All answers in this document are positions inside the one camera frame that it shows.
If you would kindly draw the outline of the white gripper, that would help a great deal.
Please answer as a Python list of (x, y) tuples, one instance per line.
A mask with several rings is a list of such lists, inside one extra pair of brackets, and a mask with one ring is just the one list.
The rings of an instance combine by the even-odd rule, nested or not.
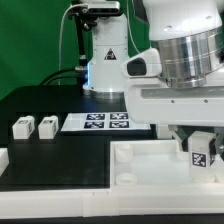
[(202, 87), (174, 89), (159, 77), (159, 52), (149, 48), (125, 61), (121, 71), (129, 117), (136, 123), (169, 125), (182, 151), (188, 152), (191, 126), (224, 127), (224, 66), (208, 74)]

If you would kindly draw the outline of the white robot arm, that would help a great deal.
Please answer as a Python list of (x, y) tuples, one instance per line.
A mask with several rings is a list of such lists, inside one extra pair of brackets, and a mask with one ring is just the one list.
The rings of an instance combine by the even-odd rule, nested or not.
[(93, 57), (84, 91), (125, 97), (139, 123), (168, 125), (188, 149), (219, 154), (224, 141), (224, 0), (132, 0), (149, 24), (150, 47), (127, 50), (127, 17), (120, 4), (87, 0)]

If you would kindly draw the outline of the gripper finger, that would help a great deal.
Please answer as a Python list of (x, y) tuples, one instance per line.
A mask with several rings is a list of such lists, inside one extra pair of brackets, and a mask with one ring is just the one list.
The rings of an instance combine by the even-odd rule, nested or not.
[(221, 155), (224, 153), (224, 127), (215, 127), (214, 133), (216, 134), (215, 153)]

